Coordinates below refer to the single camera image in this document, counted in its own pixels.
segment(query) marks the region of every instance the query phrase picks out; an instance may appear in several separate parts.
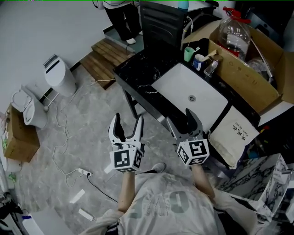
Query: shoe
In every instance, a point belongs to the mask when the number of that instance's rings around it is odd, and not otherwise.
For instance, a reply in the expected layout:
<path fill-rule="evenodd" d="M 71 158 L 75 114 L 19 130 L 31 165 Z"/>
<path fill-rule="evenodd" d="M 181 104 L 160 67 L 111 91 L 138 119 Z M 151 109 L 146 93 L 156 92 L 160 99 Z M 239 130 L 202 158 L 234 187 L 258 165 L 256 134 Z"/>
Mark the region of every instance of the shoe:
<path fill-rule="evenodd" d="M 162 173 L 166 169 L 166 164 L 164 162 L 155 164 L 151 170 L 155 170 L 157 173 Z"/>
<path fill-rule="evenodd" d="M 127 43 L 128 44 L 135 44 L 136 40 L 135 39 L 129 39 L 129 40 L 127 40 Z"/>

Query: person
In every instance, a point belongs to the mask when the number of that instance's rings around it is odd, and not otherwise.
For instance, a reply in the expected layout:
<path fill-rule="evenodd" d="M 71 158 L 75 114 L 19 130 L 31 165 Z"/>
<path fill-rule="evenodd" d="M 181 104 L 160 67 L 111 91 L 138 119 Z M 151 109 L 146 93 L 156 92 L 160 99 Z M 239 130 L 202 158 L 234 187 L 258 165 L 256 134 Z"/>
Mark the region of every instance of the person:
<path fill-rule="evenodd" d="M 216 197 L 201 165 L 192 166 L 195 185 L 165 168 L 158 163 L 136 180 L 134 172 L 124 173 L 117 210 L 81 235 L 242 235 L 255 229 L 256 214 L 232 198 Z"/>
<path fill-rule="evenodd" d="M 131 1 L 103 1 L 105 11 L 123 41 L 129 44 L 136 43 L 134 37 L 142 33 L 139 22 L 139 12 Z"/>

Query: black marble countertop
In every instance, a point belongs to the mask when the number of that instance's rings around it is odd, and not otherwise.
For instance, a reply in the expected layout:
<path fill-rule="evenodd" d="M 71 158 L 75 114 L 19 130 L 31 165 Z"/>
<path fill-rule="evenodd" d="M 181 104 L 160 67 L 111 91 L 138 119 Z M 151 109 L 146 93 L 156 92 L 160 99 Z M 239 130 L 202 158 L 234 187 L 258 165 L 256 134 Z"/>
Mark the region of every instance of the black marble countertop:
<path fill-rule="evenodd" d="M 208 46 L 205 47 L 206 44 L 208 45 L 207 41 L 202 42 L 202 48 L 205 48 L 204 50 L 206 50 L 206 52 L 202 52 L 203 54 L 207 54 L 208 51 Z M 222 113 L 223 115 L 220 116 L 210 129 L 211 131 L 217 127 L 232 105 L 239 110 L 253 126 L 257 127 L 260 119 L 259 115 L 238 93 L 236 93 L 217 75 L 209 78 L 206 77 L 204 73 L 198 72 L 192 66 L 191 62 L 187 63 L 183 61 L 183 53 L 173 49 L 171 46 L 161 44 L 154 47 L 153 50 L 142 50 L 117 66 L 114 69 L 114 72 L 150 105 L 159 111 L 161 115 L 164 117 L 168 116 L 178 130 L 184 133 L 186 130 L 185 114 L 152 87 L 152 84 L 156 80 L 163 76 L 177 63 L 186 65 L 227 98 L 228 105 L 225 108 L 226 111 L 224 110 Z"/>

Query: sink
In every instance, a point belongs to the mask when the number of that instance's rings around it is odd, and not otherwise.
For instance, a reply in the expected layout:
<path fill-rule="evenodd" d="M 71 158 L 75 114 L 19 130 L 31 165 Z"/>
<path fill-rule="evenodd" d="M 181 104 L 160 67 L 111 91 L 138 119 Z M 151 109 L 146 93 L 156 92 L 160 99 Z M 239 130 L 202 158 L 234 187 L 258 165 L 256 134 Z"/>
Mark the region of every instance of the sink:
<path fill-rule="evenodd" d="M 192 110 L 200 119 L 203 131 L 215 123 L 228 101 L 211 85 L 183 64 L 177 64 L 152 87 L 186 114 Z"/>

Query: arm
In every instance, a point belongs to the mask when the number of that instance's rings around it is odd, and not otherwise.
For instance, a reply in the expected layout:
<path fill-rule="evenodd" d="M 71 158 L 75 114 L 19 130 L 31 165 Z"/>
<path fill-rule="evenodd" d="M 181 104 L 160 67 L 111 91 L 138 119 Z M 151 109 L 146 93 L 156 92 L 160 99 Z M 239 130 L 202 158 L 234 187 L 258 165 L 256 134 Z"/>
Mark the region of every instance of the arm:
<path fill-rule="evenodd" d="M 202 166 L 193 165 L 192 172 L 193 172 L 193 179 L 195 181 L 196 188 L 198 188 L 201 192 L 205 193 L 212 201 L 215 197 L 215 193 L 203 171 Z"/>
<path fill-rule="evenodd" d="M 118 211 L 126 213 L 135 198 L 135 173 L 124 173 L 118 201 Z"/>

